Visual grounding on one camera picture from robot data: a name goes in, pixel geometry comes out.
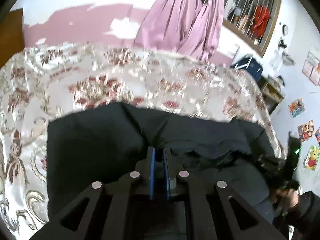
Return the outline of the person's right hand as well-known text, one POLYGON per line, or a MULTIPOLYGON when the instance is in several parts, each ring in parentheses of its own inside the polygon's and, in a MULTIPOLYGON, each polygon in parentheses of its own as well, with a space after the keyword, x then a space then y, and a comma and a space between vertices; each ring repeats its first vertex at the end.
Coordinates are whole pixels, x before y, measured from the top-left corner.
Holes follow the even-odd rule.
POLYGON ((277 189, 276 197, 281 198, 281 207, 285 211, 289 211, 299 204, 299 194, 294 189, 277 189))

